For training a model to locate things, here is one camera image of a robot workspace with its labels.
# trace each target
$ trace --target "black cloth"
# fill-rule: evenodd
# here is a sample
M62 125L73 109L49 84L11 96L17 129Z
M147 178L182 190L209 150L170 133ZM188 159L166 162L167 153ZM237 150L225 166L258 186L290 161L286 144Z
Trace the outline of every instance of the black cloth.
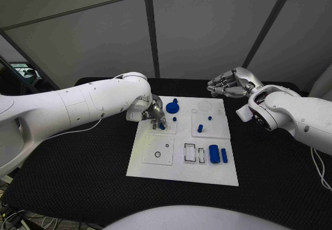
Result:
M85 78L78 84L102 79ZM205 80L149 79L149 83L156 95L211 97ZM299 92L290 83L268 83ZM199 205L251 214L291 229L330 229L332 193L320 184L309 147L286 130L268 132L254 121L239 120L235 110L247 98L222 99L238 187L127 177L137 123L125 121L123 112L102 119L92 130L39 145L7 188L4 203L98 224L153 207ZM329 177L332 157L322 154L322 159Z

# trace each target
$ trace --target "robotic hand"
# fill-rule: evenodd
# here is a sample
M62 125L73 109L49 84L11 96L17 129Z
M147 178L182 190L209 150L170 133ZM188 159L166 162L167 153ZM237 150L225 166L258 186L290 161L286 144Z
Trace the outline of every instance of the robotic hand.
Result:
M166 127L162 108L147 77L137 72L52 92L0 95L0 177L53 134L124 110L128 121L153 119Z
M237 114L244 122L252 118L271 131L283 128L294 139L332 155L332 102L302 98L290 89L264 86L254 74L237 67L208 82L212 96L248 97Z

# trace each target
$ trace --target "round hole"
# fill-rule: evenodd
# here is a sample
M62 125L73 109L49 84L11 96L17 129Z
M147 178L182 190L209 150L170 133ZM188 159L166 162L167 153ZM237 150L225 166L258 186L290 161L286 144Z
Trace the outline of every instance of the round hole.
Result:
M309 128L310 128L309 126L304 127L304 133L309 131Z

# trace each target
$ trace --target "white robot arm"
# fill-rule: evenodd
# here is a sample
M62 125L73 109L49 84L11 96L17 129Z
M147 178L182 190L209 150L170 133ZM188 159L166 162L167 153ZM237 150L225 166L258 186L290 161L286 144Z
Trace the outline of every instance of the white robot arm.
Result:
M332 102L300 97L290 89L264 86L254 74L237 67L208 82L215 97L248 97L237 114L244 122L252 118L271 131L283 128L294 139L332 155Z
M0 177L53 134L124 110L128 121L154 119L166 126L162 107L137 72L52 92L0 95Z

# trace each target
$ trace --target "black textured mat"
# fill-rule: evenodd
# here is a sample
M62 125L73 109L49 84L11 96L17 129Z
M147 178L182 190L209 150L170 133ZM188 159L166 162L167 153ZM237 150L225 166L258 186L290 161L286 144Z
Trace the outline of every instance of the black textured mat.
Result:
M78 84L101 79L81 79ZM205 80L149 82L156 95L211 97ZM299 91L290 83L274 84ZM286 130L268 132L255 122L241 122L235 110L245 98L222 99L239 187L125 177L137 123L125 121L123 112L92 130L40 144L9 186L4 203L46 216L98 224L151 207L201 205L244 212L291 229L330 229L332 192L320 185L309 147ZM329 177L332 157L322 154L322 159Z

